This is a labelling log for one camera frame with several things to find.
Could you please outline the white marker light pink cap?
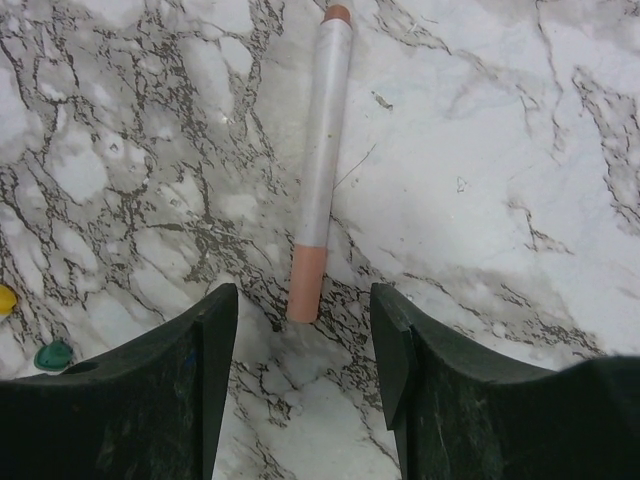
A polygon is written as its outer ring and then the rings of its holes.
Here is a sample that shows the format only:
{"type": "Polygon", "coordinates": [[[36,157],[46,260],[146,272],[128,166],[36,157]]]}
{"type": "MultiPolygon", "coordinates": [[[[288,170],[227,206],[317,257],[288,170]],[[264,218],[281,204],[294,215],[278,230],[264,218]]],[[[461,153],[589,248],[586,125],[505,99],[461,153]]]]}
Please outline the white marker light pink cap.
{"type": "Polygon", "coordinates": [[[310,107],[287,315],[316,320],[326,271],[327,241],[353,41],[349,9],[327,8],[314,50],[310,107]]]}

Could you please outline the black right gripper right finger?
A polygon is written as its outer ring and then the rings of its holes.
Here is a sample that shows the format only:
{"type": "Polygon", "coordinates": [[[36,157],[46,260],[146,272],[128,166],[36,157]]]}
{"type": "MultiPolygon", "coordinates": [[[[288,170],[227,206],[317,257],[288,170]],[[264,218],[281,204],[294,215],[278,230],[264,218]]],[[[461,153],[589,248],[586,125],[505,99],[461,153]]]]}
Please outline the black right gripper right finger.
{"type": "Polygon", "coordinates": [[[554,372],[509,358],[374,284],[370,322],[405,479],[635,479],[639,361],[554,372]]]}

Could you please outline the white marker green cap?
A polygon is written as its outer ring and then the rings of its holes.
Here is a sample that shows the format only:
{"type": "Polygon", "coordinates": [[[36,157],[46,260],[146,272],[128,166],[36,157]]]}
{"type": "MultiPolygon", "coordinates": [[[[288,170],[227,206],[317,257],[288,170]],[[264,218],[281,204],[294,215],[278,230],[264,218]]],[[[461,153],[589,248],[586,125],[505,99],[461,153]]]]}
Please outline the white marker green cap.
{"type": "Polygon", "coordinates": [[[41,347],[34,357],[34,366],[43,371],[64,371],[73,359],[73,349],[64,341],[55,340],[41,347]]]}

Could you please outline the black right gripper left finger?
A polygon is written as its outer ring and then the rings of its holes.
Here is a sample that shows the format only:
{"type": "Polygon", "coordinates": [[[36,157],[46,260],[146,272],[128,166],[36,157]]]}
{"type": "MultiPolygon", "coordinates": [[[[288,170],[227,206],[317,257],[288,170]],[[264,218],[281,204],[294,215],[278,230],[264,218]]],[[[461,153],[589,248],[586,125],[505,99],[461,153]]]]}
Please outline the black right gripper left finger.
{"type": "Polygon", "coordinates": [[[238,323],[225,283],[58,375],[1,384],[5,479],[208,479],[238,323]]]}

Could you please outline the white marker yellow cap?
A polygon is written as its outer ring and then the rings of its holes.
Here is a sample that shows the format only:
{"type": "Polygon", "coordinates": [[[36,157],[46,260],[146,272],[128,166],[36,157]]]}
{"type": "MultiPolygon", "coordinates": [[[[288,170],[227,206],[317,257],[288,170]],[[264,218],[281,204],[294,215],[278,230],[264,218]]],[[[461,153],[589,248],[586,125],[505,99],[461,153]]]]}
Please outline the white marker yellow cap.
{"type": "Polygon", "coordinates": [[[5,285],[0,285],[0,315],[9,315],[16,307],[17,296],[12,289],[5,285]]]}

